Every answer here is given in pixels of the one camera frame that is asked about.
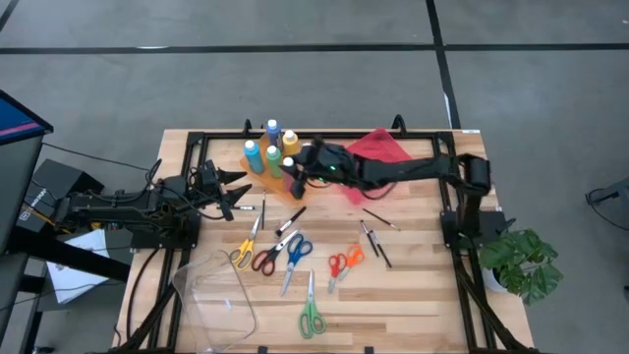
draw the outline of yellow scissors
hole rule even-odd
[[[258,216],[256,222],[254,222],[254,227],[252,228],[252,233],[249,235],[249,238],[240,245],[238,250],[234,250],[229,254],[229,259],[232,260],[232,263],[236,265],[236,269],[238,270],[247,268],[254,258],[254,241],[261,217],[262,215]]]

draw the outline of white paper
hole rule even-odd
[[[105,232],[103,230],[94,230],[83,236],[66,241],[66,244],[88,251],[101,250],[94,252],[100,256],[109,258],[109,253],[105,250],[107,246],[105,245]],[[46,262],[46,264],[48,265],[48,272],[50,273],[52,286],[55,290],[72,289],[83,286],[82,288],[76,290],[55,291],[57,302],[59,304],[67,304],[68,302],[86,293],[95,284],[100,284],[101,282],[107,280],[104,276],[75,270],[65,265],[57,265],[52,262]]]

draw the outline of monitor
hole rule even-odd
[[[48,122],[0,89],[0,146],[52,131]]]

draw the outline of gray floor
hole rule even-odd
[[[8,3],[0,0],[0,9]],[[629,42],[624,0],[441,0],[445,43]],[[0,47],[432,41],[424,1],[21,0]],[[528,309],[537,346],[624,353],[626,232],[584,194],[629,175],[627,51],[448,52],[463,128],[481,129],[505,212],[553,243],[565,274]],[[449,126],[434,53],[4,55],[0,88],[56,128],[52,144],[150,166],[166,128]],[[143,175],[63,152],[108,188]],[[602,208],[622,221],[616,203]],[[109,240],[120,245],[122,238]],[[117,254],[116,257],[128,258]],[[46,313],[37,339],[60,353],[104,351],[122,287]],[[19,331],[28,304],[14,311]],[[16,353],[5,339],[0,353]]]

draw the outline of yellow paint bottle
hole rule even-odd
[[[284,156],[294,155],[299,152],[299,139],[297,138],[297,134],[292,130],[287,130],[284,133],[284,137],[282,138],[282,143],[284,143]]]

